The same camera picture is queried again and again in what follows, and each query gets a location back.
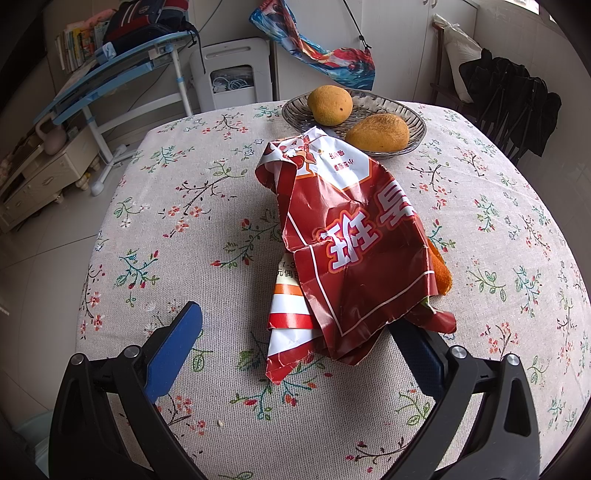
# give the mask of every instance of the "yellow fruit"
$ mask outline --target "yellow fruit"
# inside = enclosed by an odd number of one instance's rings
[[[308,107],[320,125],[333,127],[349,118],[353,100],[347,90],[335,85],[324,85],[308,95]]]
[[[345,141],[360,150],[397,152],[408,145],[407,124],[393,113],[376,113],[361,120],[345,135]]]

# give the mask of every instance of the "red backpack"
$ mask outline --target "red backpack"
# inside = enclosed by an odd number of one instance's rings
[[[199,32],[187,21],[188,0],[135,0],[123,2],[114,13],[105,33],[117,55],[142,43],[179,31]]]

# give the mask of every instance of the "floral tablecloth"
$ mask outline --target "floral tablecloth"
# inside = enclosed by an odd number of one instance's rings
[[[96,242],[77,348],[115,356],[196,301],[203,333],[158,409],[208,478],[379,478],[433,408],[389,335],[356,367],[317,356],[279,386],[265,377],[283,245],[275,196],[254,168],[268,141],[296,134],[281,105],[195,115],[145,137]],[[543,202],[483,134],[456,112],[408,106],[427,135],[384,165],[453,274],[451,292],[433,300],[457,318],[445,339],[474,356],[521,357],[544,467],[590,396],[591,309],[579,269]],[[478,402],[444,462],[457,458]],[[113,409],[145,463],[116,399]]]

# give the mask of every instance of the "white appliance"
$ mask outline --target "white appliance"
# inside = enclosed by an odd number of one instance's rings
[[[250,103],[271,102],[269,42],[245,38],[203,47],[191,54],[190,65],[202,112]]]

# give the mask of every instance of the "wooden drawer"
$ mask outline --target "wooden drawer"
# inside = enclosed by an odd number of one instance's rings
[[[21,216],[35,204],[35,201],[29,195],[29,188],[27,187],[28,186],[25,186],[23,189],[16,192],[13,197],[4,204],[7,214],[13,219]]]
[[[52,193],[78,180],[80,176],[70,164],[66,155],[55,159],[51,164],[33,177],[27,187],[35,201],[44,199]]]

